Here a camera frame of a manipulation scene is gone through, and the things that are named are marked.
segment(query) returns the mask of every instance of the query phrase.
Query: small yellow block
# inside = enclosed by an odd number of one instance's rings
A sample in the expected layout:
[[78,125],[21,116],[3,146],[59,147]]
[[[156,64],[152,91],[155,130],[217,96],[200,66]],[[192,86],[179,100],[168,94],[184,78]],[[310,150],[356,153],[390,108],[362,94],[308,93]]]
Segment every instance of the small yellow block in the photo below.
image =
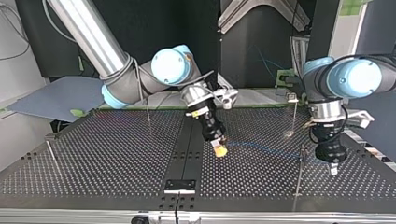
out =
[[216,157],[224,157],[228,152],[227,147],[225,146],[215,147],[214,149],[215,149]]

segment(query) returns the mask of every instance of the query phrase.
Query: blue joint cap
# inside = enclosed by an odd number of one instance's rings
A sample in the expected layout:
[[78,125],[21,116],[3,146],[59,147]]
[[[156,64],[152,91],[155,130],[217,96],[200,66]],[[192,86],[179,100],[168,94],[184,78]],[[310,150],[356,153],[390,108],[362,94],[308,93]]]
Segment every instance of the blue joint cap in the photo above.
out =
[[378,89],[381,81],[382,74],[378,65],[365,59],[339,63],[327,76],[329,90],[344,98],[368,96]]
[[153,75],[166,85],[182,82],[191,70],[192,58],[189,58],[187,53],[191,54],[185,45],[158,51],[151,61]]
[[304,75],[306,75],[307,73],[320,68],[321,66],[324,65],[328,65],[331,64],[332,62],[334,62],[334,58],[333,57],[325,57],[325,58],[320,58],[320,59],[316,59],[314,61],[309,61],[307,63],[304,64],[303,70],[304,70]]
[[128,104],[125,104],[124,102],[119,101],[116,97],[114,97],[108,90],[106,85],[103,85],[102,87],[102,95],[105,98],[106,104],[108,104],[112,108],[123,109],[124,107],[128,106]]

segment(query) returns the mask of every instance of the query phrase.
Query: yellow object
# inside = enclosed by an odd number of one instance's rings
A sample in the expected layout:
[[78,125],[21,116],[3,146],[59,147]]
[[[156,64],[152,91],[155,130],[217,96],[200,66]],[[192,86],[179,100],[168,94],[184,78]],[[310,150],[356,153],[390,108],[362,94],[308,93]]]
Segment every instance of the yellow object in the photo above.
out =
[[216,157],[223,157],[228,152],[225,146],[214,147],[213,149],[215,149]]
[[199,116],[199,111],[196,110],[196,111],[192,112],[191,114],[192,114],[192,117],[193,117],[193,118],[196,118],[196,117]]

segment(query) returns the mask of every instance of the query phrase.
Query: robotic arm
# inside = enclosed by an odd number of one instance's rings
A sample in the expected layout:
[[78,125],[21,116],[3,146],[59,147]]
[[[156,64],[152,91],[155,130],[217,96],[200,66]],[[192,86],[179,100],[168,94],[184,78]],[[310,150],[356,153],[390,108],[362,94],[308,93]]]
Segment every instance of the robotic arm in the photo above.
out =
[[48,2],[100,74],[108,105],[124,108],[170,86],[184,88],[181,95],[189,109],[187,115],[201,122],[203,137],[218,157],[227,153],[225,128],[216,118],[214,100],[230,109],[237,91],[209,90],[203,81],[208,75],[201,76],[187,46],[162,49],[150,62],[139,66],[136,59],[122,51],[92,0]]
[[392,57],[383,55],[346,56],[317,59],[304,65],[304,87],[311,113],[311,130],[318,140],[316,157],[336,166],[347,159],[340,142],[346,125],[366,128],[374,119],[366,111],[346,110],[343,99],[396,90],[396,67]]

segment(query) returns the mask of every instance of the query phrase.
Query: perforated metal table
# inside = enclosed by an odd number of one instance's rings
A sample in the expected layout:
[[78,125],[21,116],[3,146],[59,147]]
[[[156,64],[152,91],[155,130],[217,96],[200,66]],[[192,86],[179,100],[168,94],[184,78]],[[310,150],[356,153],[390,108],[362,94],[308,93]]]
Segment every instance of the perforated metal table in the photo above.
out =
[[[298,109],[294,125],[292,113],[220,110],[229,153],[216,158],[200,124],[184,111],[150,111],[150,122],[146,111],[93,111],[0,173],[0,223],[18,211],[53,209],[62,216],[70,210],[396,213],[396,174],[388,166],[343,136],[348,160],[329,176],[303,128],[306,111]],[[296,195],[301,145],[309,156]],[[164,194],[170,179],[194,180],[195,194]]]

